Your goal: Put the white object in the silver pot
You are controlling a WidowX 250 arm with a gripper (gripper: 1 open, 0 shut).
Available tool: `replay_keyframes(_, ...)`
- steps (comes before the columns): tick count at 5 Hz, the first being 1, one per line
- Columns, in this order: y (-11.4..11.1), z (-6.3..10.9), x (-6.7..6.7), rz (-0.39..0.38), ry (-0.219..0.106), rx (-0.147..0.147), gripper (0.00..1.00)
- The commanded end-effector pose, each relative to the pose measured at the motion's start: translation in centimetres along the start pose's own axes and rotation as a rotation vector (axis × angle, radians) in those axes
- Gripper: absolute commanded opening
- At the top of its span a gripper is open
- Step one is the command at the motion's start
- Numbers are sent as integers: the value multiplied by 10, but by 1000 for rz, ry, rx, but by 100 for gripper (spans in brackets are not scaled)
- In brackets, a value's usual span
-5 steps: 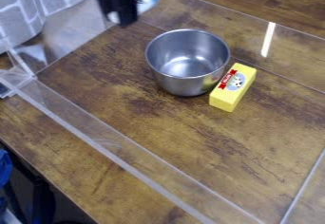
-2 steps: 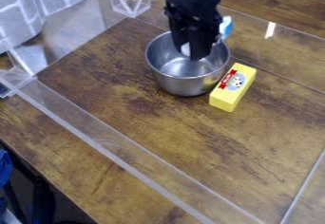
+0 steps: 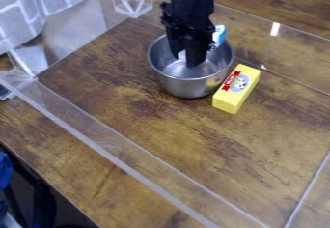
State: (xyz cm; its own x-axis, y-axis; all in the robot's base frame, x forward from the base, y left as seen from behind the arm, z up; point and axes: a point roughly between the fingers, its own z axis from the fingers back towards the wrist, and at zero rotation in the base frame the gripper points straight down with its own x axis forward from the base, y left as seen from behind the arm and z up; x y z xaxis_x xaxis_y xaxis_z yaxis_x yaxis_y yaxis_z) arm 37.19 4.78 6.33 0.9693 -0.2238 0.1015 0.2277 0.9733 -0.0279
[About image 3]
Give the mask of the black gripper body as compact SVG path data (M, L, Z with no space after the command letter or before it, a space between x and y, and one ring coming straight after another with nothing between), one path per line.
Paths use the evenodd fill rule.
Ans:
M166 35L173 42L182 41L186 36L212 42L214 0L170 0L162 3L161 8Z

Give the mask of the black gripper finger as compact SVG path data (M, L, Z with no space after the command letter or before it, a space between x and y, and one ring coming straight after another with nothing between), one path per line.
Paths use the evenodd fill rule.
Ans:
M194 68L206 59L206 52L210 49L213 39L210 37L188 37L186 46L186 63L189 68Z
M178 58L178 53L185 50L186 32L180 27L166 27L166 37L174 58Z

